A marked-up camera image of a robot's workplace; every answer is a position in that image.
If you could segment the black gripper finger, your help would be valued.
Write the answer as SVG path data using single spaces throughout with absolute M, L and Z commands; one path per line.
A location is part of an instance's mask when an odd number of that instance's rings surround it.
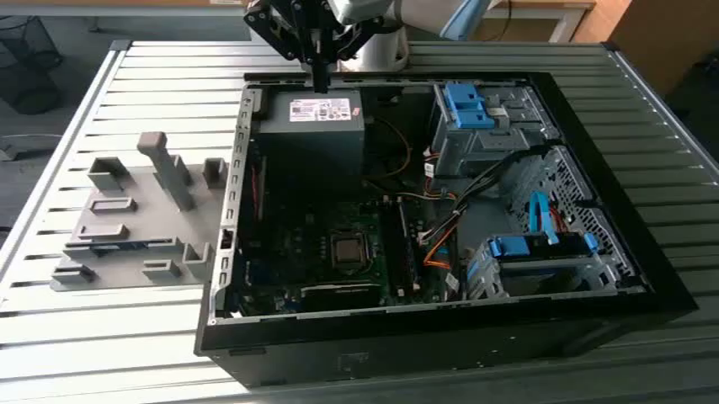
M 360 47 L 382 29 L 382 19 L 368 19 L 353 24 L 340 34 L 340 24 L 326 25 L 321 28 L 321 92 L 328 91 L 330 85 L 330 69 L 337 61 L 353 58 Z
M 245 24 L 288 61 L 298 60 L 309 73 L 313 90 L 320 91 L 321 66 L 316 62 L 309 32 L 302 25 L 296 27 L 281 16 L 276 17 L 274 10 L 280 11 L 281 7 L 249 6 L 245 10 Z

